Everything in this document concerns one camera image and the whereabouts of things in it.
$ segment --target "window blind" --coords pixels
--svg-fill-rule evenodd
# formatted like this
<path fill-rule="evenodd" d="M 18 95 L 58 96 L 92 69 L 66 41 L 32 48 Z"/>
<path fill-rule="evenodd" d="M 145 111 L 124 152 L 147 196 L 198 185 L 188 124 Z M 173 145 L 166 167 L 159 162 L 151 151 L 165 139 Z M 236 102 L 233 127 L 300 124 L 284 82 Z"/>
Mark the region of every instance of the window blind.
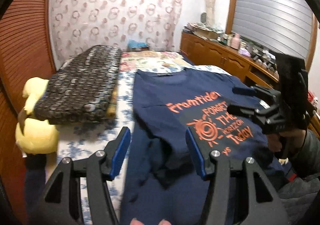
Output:
<path fill-rule="evenodd" d="M 305 0 L 236 0 L 232 31 L 275 52 L 306 58 L 311 29 Z"/>

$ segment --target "blue and white floral bed sheet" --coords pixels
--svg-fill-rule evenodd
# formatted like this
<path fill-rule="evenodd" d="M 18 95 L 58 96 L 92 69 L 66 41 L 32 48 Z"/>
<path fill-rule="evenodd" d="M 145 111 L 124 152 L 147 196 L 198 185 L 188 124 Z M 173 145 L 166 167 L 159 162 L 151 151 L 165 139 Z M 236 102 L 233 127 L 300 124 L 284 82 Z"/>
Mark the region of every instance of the blue and white floral bed sheet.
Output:
<path fill-rule="evenodd" d="M 190 68 L 228 74 L 221 68 L 212 65 L 197 65 L 190 66 Z M 146 72 L 165 73 L 179 72 L 183 70 L 183 67 L 158 66 L 157 68 L 144 68 L 141 70 Z M 64 157 L 71 157 L 73 160 L 87 158 L 95 151 L 103 149 L 109 141 L 116 139 L 123 126 L 129 127 L 131 133 L 133 133 L 132 89 L 135 72 L 136 70 L 119 73 L 116 120 L 112 126 L 108 121 L 104 123 L 84 123 L 79 125 L 60 126 L 60 141 L 57 152 L 58 163 Z M 112 204 L 118 218 L 124 190 L 129 151 L 130 149 L 127 152 L 119 176 L 112 182 L 108 181 Z M 85 178 L 81 178 L 81 201 L 85 224 L 92 224 Z"/>

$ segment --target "bed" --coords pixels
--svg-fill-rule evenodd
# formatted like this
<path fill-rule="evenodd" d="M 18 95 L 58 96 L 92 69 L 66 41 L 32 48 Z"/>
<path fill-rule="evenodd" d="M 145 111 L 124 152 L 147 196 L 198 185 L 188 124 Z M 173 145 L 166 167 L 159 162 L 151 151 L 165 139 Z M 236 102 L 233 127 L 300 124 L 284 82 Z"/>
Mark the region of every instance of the bed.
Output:
<path fill-rule="evenodd" d="M 73 160 L 90 156 L 95 151 L 103 149 L 106 144 L 114 140 L 123 126 L 134 129 L 132 111 L 132 89 L 134 76 L 137 69 L 146 72 L 179 72 L 184 67 L 194 68 L 203 71 L 225 73 L 219 67 L 211 65 L 192 66 L 183 60 L 183 56 L 172 52 L 134 52 L 123 53 L 117 88 L 117 108 L 115 122 L 106 120 L 103 123 L 84 123 L 74 125 L 61 125 L 58 127 L 60 140 L 57 151 L 57 163 L 64 157 L 71 157 Z M 119 176 L 114 181 L 108 182 L 108 188 L 114 209 L 119 217 L 120 203 L 124 190 L 126 175 L 127 152 Z M 81 200 L 84 221 L 91 223 L 88 196 L 85 178 L 81 180 Z"/>

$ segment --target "person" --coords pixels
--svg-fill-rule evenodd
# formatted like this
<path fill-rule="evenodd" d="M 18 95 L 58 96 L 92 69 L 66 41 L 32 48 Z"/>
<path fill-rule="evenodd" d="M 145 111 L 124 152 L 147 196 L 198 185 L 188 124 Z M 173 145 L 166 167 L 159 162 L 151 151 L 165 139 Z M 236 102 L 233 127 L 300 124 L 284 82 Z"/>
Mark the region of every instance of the person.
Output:
<path fill-rule="evenodd" d="M 279 134 L 267 135 L 268 148 L 273 152 L 282 149 L 280 136 L 287 138 L 288 159 L 297 173 L 297 177 L 284 185 L 279 197 L 288 213 L 290 224 L 312 225 L 318 219 L 314 215 L 320 208 L 320 141 L 311 130 L 294 129 Z M 133 219 L 130 225 L 144 225 Z M 159 225 L 171 225 L 162 220 Z"/>

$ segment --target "yellow plush toy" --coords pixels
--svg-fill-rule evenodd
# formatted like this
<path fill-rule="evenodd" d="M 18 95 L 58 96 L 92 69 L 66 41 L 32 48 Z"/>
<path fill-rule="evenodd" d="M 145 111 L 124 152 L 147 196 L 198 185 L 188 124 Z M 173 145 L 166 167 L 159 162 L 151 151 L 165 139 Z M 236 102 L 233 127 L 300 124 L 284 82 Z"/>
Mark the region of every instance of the yellow plush toy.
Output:
<path fill-rule="evenodd" d="M 22 115 L 27 117 L 33 114 L 33 108 L 45 92 L 48 81 L 34 77 L 26 82 L 22 96 L 27 100 Z M 25 153 L 49 154 L 57 151 L 59 132 L 55 125 L 50 125 L 48 120 L 40 121 L 32 118 L 23 118 L 20 121 L 22 127 L 17 123 L 16 143 Z"/>

